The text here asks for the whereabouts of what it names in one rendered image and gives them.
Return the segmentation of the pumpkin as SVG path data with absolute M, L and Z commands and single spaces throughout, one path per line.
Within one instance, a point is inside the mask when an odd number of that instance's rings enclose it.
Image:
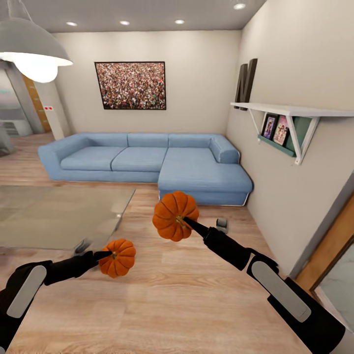
M 102 251 L 112 252 L 98 261 L 102 273 L 112 278 L 126 275 L 135 263 L 136 249 L 133 242 L 124 238 L 111 241 Z
M 190 237 L 193 228 L 184 218 L 197 222 L 199 209 L 193 196 L 181 191 L 168 193 L 154 208 L 153 224 L 162 238 L 178 242 Z

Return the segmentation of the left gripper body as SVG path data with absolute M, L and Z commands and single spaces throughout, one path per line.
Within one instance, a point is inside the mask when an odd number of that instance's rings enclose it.
M 90 250 L 83 256 L 73 257 L 63 260 L 66 265 L 66 274 L 63 280 L 79 278 L 91 267 L 95 266 L 94 253 Z

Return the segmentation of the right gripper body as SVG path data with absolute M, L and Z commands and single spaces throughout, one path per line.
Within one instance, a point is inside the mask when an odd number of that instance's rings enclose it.
M 237 245 L 239 245 L 237 241 L 220 232 L 215 227 L 212 227 L 211 231 L 208 233 L 204 244 L 225 261 L 231 259 L 233 253 L 236 251 Z

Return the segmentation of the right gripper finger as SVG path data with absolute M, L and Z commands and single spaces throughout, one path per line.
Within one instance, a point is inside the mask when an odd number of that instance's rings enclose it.
M 184 218 L 184 221 L 190 225 L 198 234 L 200 234 L 203 238 L 204 241 L 207 239 L 208 233 L 211 231 L 212 227 L 206 227 L 196 221 L 193 221 L 189 218 Z

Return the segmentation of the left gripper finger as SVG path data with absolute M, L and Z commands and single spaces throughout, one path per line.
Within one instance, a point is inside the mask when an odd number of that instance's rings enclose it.
M 98 261 L 102 258 L 105 258 L 109 255 L 111 255 L 111 251 L 97 251 L 94 253 L 94 260 L 95 260 L 95 265 L 98 263 Z

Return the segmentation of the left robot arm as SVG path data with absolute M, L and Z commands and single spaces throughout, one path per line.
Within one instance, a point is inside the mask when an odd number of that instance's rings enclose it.
M 89 237 L 81 239 L 71 250 L 69 259 L 51 260 L 18 267 L 0 291 L 0 354 L 5 354 L 21 322 L 43 282 L 50 285 L 70 278 L 79 278 L 111 251 L 83 251 L 92 244 Z

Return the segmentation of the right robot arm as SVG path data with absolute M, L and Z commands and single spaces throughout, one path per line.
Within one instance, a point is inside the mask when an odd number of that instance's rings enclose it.
M 313 354 L 354 354 L 354 334 L 319 305 L 295 280 L 278 274 L 278 263 L 253 248 L 245 248 L 227 236 L 229 219 L 218 218 L 206 227 L 189 218 L 184 221 L 204 238 L 215 254 L 242 271 L 253 253 L 247 274 L 271 295 L 267 301 Z

